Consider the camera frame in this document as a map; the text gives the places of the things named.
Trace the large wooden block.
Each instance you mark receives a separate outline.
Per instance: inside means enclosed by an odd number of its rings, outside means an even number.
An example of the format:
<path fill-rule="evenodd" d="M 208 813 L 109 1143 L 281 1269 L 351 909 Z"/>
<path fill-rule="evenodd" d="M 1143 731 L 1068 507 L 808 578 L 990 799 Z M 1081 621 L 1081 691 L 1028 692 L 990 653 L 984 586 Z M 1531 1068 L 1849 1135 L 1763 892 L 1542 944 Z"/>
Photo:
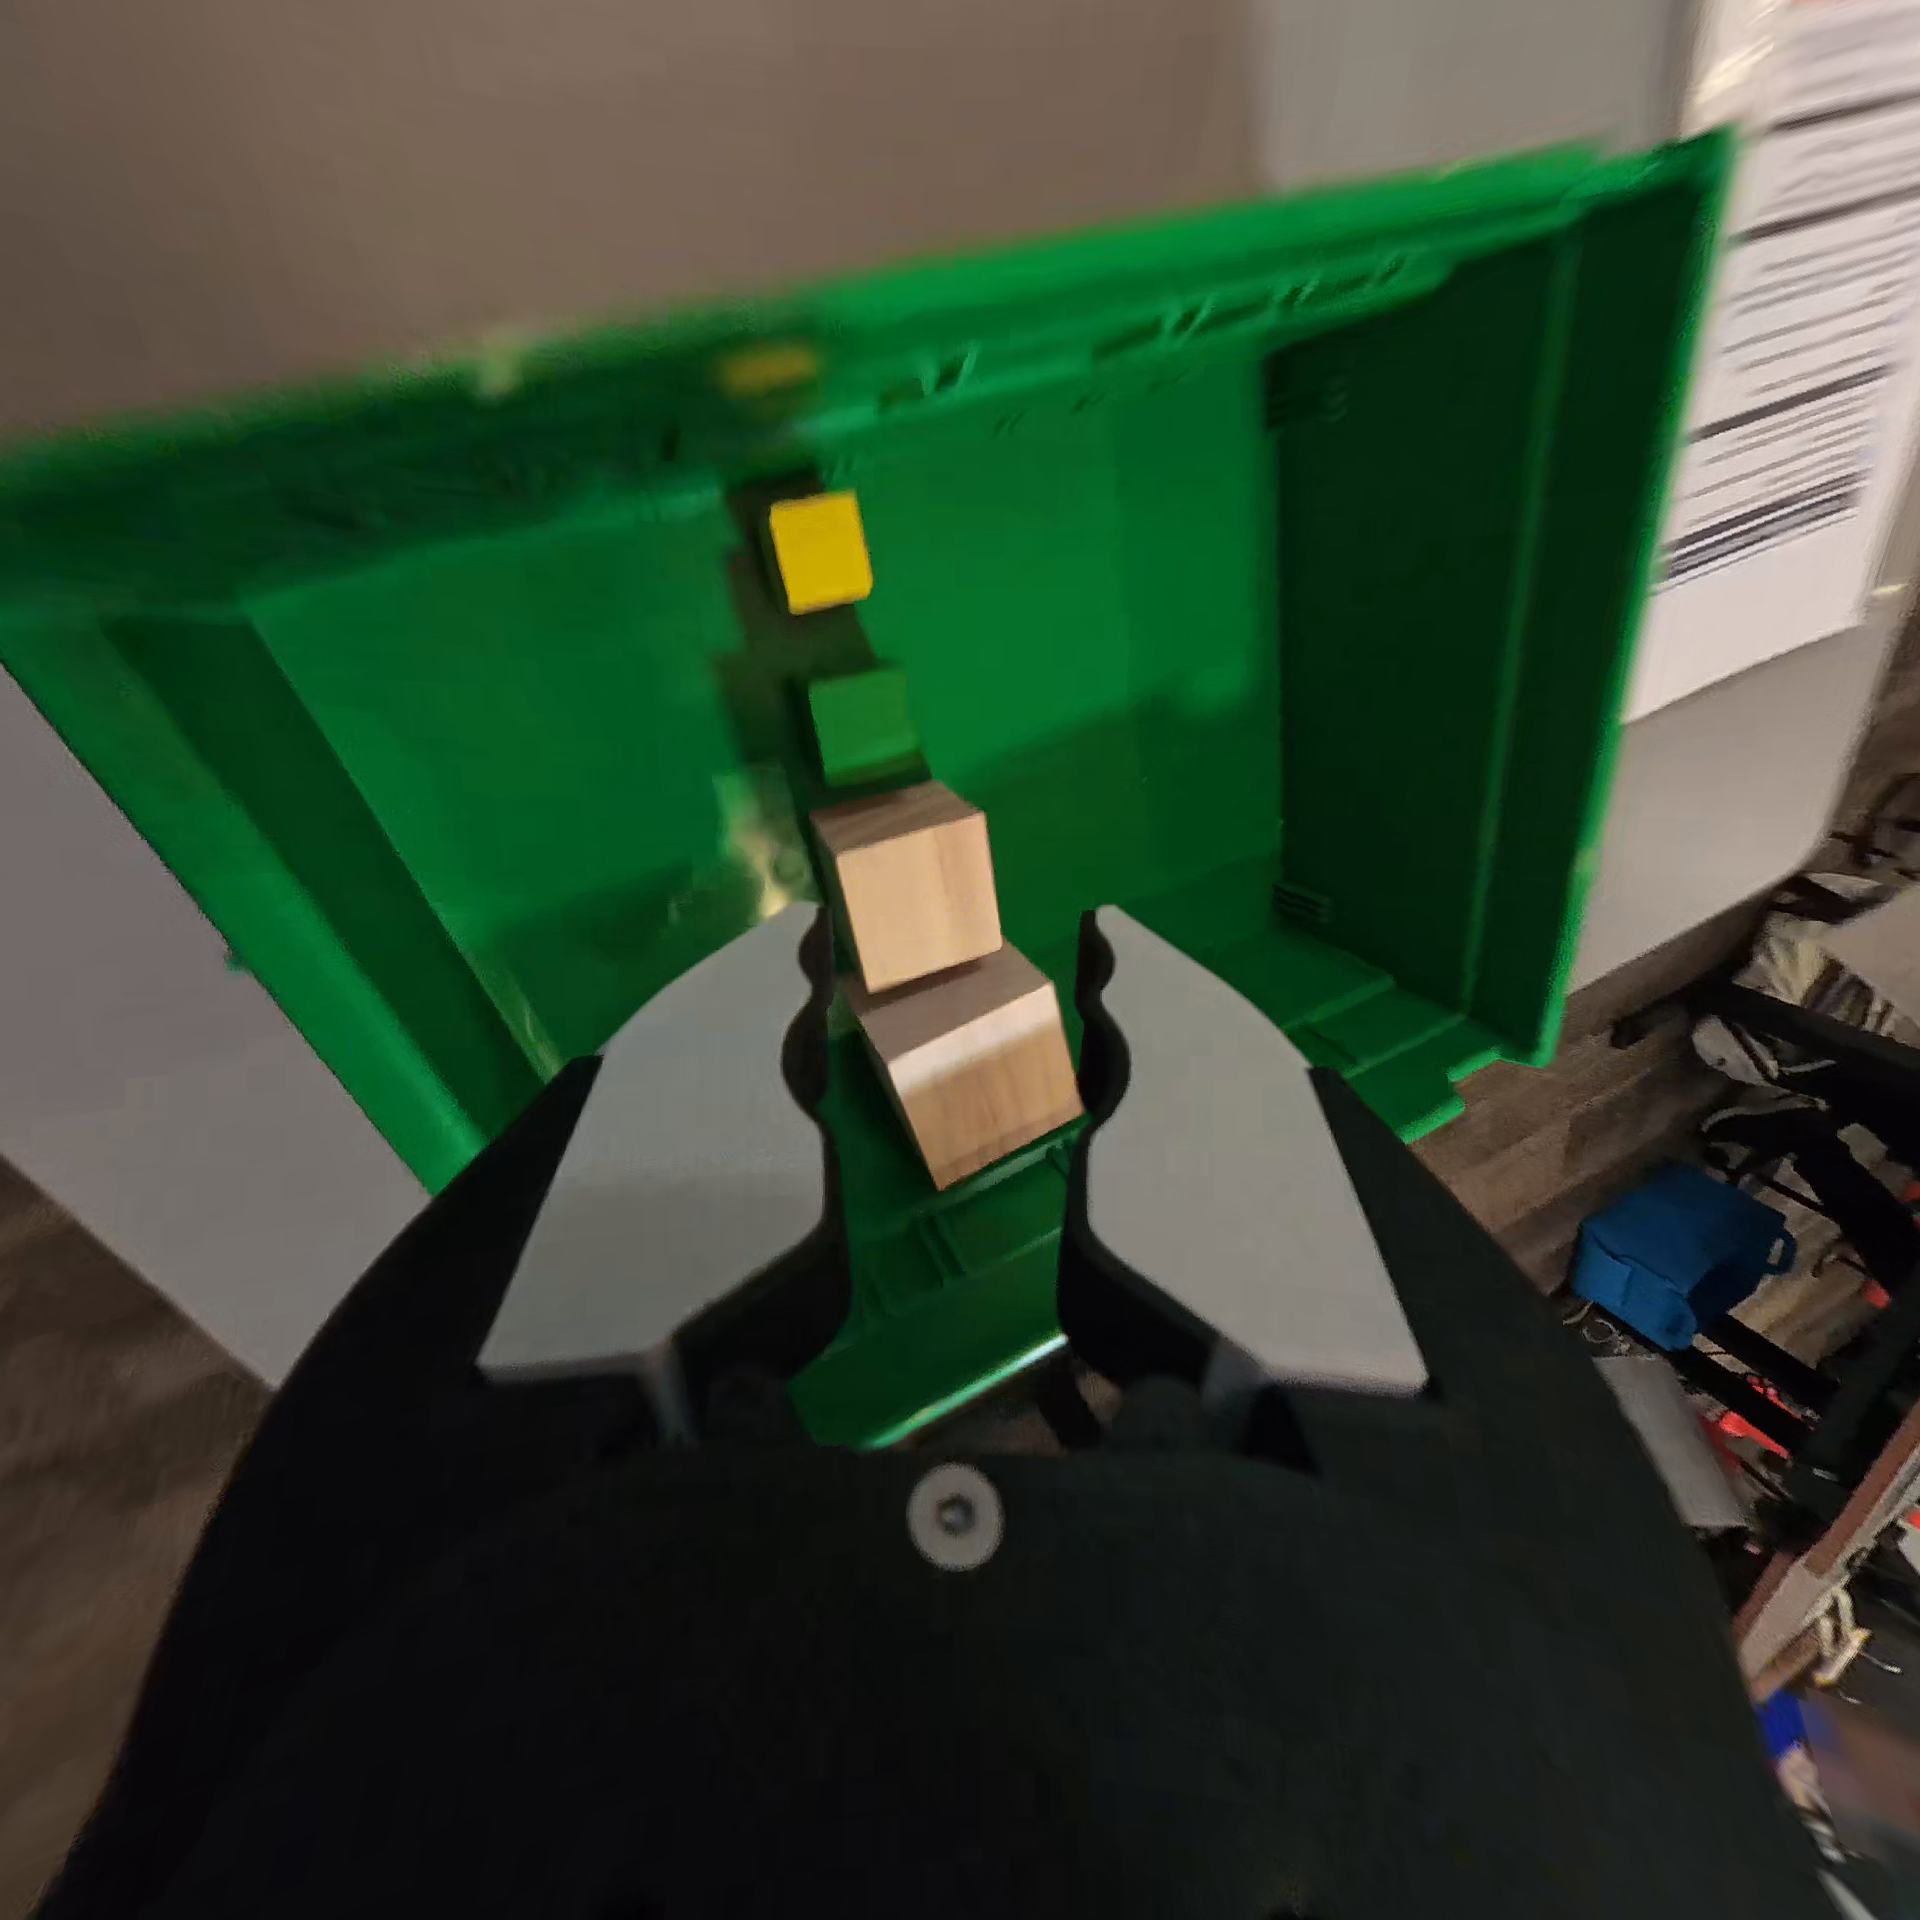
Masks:
<path fill-rule="evenodd" d="M 936 1190 L 952 1188 L 1081 1118 L 1063 1006 L 1019 948 L 841 997 Z"/>

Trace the blue tote bag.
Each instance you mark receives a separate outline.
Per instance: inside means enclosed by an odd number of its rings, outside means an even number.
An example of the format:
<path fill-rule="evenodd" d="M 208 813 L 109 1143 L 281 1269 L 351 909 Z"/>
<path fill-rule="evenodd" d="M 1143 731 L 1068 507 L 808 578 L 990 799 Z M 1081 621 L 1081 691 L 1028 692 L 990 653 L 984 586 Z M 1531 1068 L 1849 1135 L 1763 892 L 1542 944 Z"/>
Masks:
<path fill-rule="evenodd" d="M 1670 1164 L 1582 1223 L 1568 1282 L 1649 1349 L 1679 1352 L 1795 1259 L 1777 1210 Z"/>

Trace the small yellow cube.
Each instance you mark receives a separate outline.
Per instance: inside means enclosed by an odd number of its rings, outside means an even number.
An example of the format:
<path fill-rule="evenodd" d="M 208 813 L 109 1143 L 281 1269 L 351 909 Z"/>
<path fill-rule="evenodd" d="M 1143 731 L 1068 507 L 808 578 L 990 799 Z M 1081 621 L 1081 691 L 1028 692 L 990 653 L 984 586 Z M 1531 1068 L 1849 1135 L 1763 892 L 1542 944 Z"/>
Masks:
<path fill-rule="evenodd" d="M 764 531 L 790 616 L 849 608 L 872 594 L 872 555 L 855 492 L 782 496 L 767 506 Z"/>

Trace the green plastic bin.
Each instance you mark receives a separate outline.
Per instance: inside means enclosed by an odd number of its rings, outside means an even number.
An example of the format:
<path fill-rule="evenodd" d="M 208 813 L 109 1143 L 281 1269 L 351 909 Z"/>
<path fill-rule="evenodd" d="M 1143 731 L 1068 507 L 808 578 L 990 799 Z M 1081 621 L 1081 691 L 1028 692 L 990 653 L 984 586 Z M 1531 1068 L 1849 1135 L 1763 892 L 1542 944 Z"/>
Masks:
<path fill-rule="evenodd" d="M 1616 1430 L 1407 1146 L 1551 1050 L 1731 171 L 1549 150 L 6 466 L 6 669 L 429 1190 L 259 1461 L 505 1405 L 885 1447 L 1073 1356 L 1086 1107 L 936 1190 L 841 997 L 808 813 L 925 780 L 988 815 L 1078 1094 L 1097 906 L 1307 1055 L 1428 1363 L 1406 1444 L 1516 1422 L 1528 1363 Z M 872 591 L 789 614 L 766 510 L 831 488 Z M 869 664 L 923 765 L 831 789 L 806 683 Z M 692 1443 L 631 1376 L 489 1380 L 591 1061 L 790 902 L 831 925 L 836 1336 Z"/>

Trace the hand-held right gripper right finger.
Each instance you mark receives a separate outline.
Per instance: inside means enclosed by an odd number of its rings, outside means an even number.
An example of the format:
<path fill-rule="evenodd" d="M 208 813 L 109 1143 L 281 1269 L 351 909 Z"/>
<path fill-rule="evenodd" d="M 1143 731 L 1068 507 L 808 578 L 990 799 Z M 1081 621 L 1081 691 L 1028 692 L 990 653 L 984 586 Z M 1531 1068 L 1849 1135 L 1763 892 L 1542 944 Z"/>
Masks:
<path fill-rule="evenodd" d="M 1428 1363 L 1323 1078 L 1233 986 L 1103 902 L 1078 928 L 1087 1111 L 1057 1317 L 1125 1395 L 1165 1380 L 1233 1450 L 1428 1435 Z"/>

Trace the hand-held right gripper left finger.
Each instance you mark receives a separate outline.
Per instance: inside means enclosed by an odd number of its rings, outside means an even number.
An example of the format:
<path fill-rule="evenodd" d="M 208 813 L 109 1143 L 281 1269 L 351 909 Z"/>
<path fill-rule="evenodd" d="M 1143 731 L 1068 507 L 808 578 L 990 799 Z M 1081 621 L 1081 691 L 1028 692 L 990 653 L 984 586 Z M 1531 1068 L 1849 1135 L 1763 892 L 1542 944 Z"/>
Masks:
<path fill-rule="evenodd" d="M 822 1124 L 831 925 L 790 902 L 651 997 L 589 1086 L 478 1350 L 493 1382 L 631 1376 L 664 1443 L 841 1330 Z"/>

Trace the medium wooden block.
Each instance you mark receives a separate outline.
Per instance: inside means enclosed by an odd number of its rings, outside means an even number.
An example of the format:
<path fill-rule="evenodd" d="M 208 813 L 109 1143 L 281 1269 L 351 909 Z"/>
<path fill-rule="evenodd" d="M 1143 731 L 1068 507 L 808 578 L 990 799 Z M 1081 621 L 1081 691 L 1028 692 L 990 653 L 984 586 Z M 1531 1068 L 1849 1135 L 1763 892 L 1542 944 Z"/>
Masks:
<path fill-rule="evenodd" d="M 819 806 L 808 827 L 864 991 L 912 987 L 1001 948 L 990 822 L 945 783 Z"/>

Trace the white and black backpack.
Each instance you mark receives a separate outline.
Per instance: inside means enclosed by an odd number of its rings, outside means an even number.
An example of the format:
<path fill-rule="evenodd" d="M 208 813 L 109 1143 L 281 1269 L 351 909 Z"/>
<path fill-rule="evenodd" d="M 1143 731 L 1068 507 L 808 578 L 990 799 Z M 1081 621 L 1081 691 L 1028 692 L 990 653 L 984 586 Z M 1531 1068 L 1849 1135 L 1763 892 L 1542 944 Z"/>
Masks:
<path fill-rule="evenodd" d="M 1772 1108 L 1856 1124 L 1915 1164 L 1917 893 L 1820 872 L 1694 1002 L 1699 1059 Z"/>

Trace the small green cube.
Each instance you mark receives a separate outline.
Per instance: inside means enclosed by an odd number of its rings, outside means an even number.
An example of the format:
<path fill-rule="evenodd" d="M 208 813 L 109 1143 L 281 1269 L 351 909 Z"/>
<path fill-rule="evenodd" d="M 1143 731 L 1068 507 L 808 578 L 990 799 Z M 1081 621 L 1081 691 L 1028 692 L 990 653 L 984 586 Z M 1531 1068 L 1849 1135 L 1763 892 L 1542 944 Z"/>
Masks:
<path fill-rule="evenodd" d="M 907 677 L 895 663 L 812 678 L 806 717 L 822 780 L 831 789 L 872 783 L 923 765 Z"/>

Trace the laminated paper sheet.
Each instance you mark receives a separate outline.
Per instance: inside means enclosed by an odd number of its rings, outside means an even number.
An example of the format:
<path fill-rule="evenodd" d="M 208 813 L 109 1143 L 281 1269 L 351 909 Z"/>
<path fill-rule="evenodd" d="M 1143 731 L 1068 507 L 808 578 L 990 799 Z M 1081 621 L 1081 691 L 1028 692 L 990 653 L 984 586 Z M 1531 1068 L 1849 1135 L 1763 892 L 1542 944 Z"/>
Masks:
<path fill-rule="evenodd" d="M 1917 4 L 1707 4 L 1737 132 L 1623 715 L 1861 624 L 1915 448 Z"/>

